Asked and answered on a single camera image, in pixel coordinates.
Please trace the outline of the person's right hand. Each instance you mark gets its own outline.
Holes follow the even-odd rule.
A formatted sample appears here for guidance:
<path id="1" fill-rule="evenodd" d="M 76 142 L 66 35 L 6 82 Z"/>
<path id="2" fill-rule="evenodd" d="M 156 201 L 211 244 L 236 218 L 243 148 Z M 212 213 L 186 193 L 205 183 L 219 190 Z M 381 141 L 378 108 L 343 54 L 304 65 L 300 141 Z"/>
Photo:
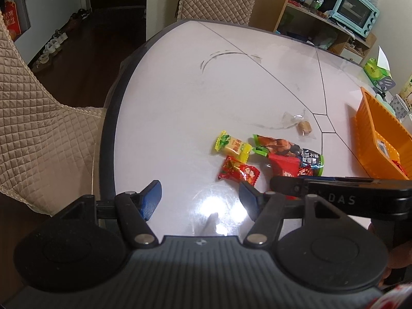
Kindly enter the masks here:
<path id="1" fill-rule="evenodd" d="M 371 220 L 368 230 L 377 236 L 388 250 L 388 263 L 379 287 L 388 286 L 386 281 L 393 270 L 411 266 L 411 223 Z"/>

